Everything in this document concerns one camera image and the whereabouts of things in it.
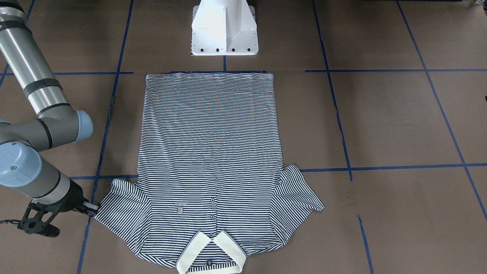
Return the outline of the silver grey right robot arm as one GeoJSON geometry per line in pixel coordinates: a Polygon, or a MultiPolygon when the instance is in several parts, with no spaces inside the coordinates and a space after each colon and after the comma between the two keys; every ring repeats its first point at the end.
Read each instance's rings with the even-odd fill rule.
{"type": "Polygon", "coordinates": [[[75,210],[93,216],[99,205],[83,189],[40,156],[42,151],[80,142],[92,135],[85,111],[74,110],[64,95],[15,0],[1,1],[1,52],[32,106],[36,119],[1,121],[1,185],[18,191],[52,212],[75,210]]]}

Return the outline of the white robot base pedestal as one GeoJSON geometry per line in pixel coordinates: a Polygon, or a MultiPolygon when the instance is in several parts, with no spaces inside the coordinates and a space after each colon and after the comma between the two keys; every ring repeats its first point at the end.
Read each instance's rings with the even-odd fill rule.
{"type": "Polygon", "coordinates": [[[193,7],[190,53],[253,56],[259,52],[255,8],[246,0],[202,0],[193,7]]]}

